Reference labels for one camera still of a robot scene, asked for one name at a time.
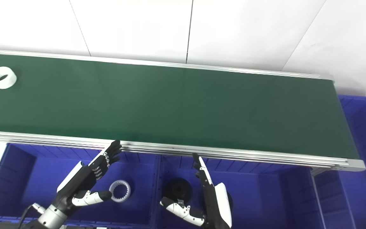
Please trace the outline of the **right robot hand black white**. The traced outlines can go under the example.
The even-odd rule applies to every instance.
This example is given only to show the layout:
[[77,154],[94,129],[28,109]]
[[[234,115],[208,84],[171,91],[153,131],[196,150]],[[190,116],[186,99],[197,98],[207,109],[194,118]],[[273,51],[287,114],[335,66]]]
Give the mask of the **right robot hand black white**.
[[231,206],[225,184],[215,185],[202,157],[197,153],[193,153],[192,157],[194,168],[197,170],[196,177],[201,183],[205,212],[185,205],[183,200],[174,201],[168,197],[162,197],[160,205],[175,216],[202,229],[231,229]]

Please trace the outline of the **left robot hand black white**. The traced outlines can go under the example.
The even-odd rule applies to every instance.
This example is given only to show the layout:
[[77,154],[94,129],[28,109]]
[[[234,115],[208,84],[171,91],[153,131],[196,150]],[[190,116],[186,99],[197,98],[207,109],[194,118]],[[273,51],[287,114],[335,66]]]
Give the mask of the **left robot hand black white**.
[[115,140],[88,165],[80,161],[59,185],[51,204],[53,210],[71,216],[80,207],[111,199],[112,193],[109,190],[92,191],[92,188],[103,178],[109,167],[120,160],[121,147],[120,140]]

